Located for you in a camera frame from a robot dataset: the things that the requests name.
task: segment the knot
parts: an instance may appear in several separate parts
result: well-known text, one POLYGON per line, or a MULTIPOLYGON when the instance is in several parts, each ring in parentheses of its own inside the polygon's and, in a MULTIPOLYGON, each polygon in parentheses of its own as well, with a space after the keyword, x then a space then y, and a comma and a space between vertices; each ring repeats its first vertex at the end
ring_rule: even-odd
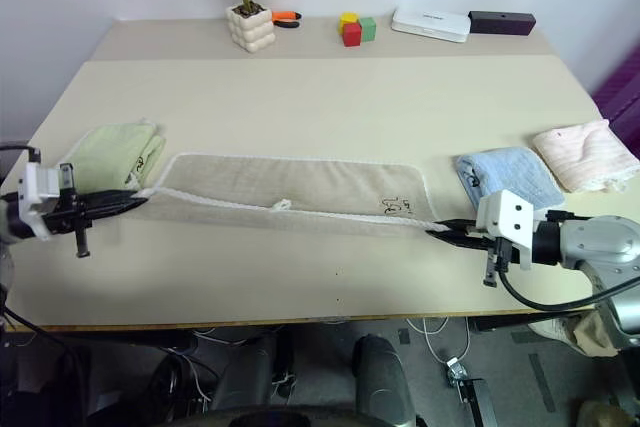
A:
POLYGON ((282 199, 281 201, 273 204, 273 206, 271 207, 271 212, 280 212, 282 210, 289 209, 291 209, 291 201, 289 199, 282 199))

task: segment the green block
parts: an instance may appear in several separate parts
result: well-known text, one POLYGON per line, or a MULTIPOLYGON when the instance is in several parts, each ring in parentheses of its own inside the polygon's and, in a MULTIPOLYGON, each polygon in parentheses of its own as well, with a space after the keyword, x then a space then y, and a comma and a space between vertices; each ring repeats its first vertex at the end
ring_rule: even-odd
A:
POLYGON ((376 38, 376 21, 373 17, 362 17, 358 23, 362 27, 362 42, 371 42, 376 38))

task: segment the pink towel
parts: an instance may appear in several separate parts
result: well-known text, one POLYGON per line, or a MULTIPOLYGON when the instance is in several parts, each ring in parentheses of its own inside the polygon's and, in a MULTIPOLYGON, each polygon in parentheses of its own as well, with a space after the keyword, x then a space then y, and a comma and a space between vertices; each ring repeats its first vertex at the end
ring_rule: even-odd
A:
POLYGON ((614 188, 640 172, 640 161, 609 129, 608 120, 553 129, 533 144, 569 192, 614 188))

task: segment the table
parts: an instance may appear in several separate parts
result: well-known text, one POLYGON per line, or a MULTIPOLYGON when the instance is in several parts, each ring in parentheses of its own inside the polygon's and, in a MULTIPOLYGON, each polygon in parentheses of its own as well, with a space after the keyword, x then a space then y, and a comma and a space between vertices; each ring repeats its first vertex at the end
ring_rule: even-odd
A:
MULTIPOLYGON (((167 138, 150 181, 183 151, 399 162, 422 170, 441 218, 473 218, 457 155, 528 145, 538 132, 599 117, 536 31, 452 44, 386 22, 375 42, 346 49, 335 20, 304 19, 253 56, 231 43, 223 21, 117 23, 31 143, 51 165, 87 130, 145 117, 167 138)), ((567 196, 567 208, 639 221, 639 180, 625 194, 567 196)), ((10 307, 62 330, 529 312, 501 286, 482 285, 486 254, 426 235, 112 218, 88 238, 88 259, 75 258, 72 235, 13 246, 10 307)), ((579 272, 512 271, 540 302, 591 293, 579 272)))

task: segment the green towel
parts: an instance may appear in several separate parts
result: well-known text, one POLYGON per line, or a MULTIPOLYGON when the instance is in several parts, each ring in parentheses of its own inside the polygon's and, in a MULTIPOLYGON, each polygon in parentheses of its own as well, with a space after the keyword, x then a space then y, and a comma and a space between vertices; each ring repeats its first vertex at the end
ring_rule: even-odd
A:
POLYGON ((79 194, 139 190, 164 144, 152 123, 104 125, 85 135, 60 163, 73 165, 79 194))

